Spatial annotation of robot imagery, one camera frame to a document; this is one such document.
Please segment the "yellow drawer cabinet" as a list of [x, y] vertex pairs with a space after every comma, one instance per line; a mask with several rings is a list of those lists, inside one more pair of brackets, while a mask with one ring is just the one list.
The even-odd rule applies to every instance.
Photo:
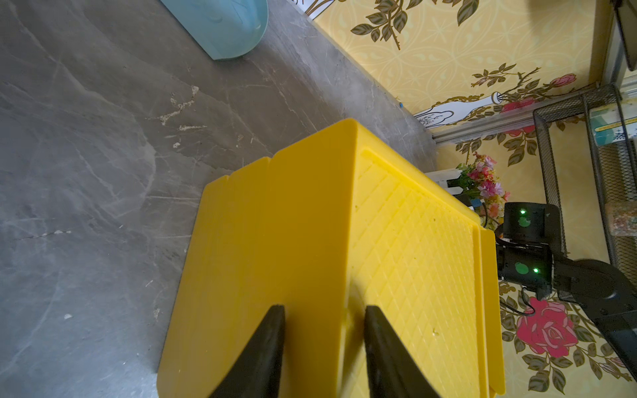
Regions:
[[369, 396], [369, 305], [441, 396], [505, 393], [494, 233], [353, 119], [205, 187], [159, 396], [209, 396], [277, 304], [283, 397]]

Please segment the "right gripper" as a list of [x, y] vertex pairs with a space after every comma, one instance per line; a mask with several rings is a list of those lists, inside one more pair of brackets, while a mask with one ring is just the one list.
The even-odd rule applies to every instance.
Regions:
[[544, 234], [505, 237], [496, 234], [498, 277], [546, 299], [552, 293], [554, 257]]

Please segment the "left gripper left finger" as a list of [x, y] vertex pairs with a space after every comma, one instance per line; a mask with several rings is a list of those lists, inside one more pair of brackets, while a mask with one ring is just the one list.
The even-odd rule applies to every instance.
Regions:
[[278, 397], [284, 344], [285, 307], [273, 305], [209, 397]]

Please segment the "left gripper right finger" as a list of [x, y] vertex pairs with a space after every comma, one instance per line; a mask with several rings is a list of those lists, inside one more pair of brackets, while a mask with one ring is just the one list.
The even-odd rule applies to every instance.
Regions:
[[364, 344], [371, 397], [440, 397], [378, 306], [365, 309]]

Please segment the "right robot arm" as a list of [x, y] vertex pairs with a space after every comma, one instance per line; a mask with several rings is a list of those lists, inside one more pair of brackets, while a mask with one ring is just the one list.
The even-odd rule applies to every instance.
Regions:
[[529, 289], [537, 299], [556, 293], [577, 304], [636, 376], [636, 288], [612, 265], [567, 258], [558, 207], [505, 204], [496, 248], [500, 280]]

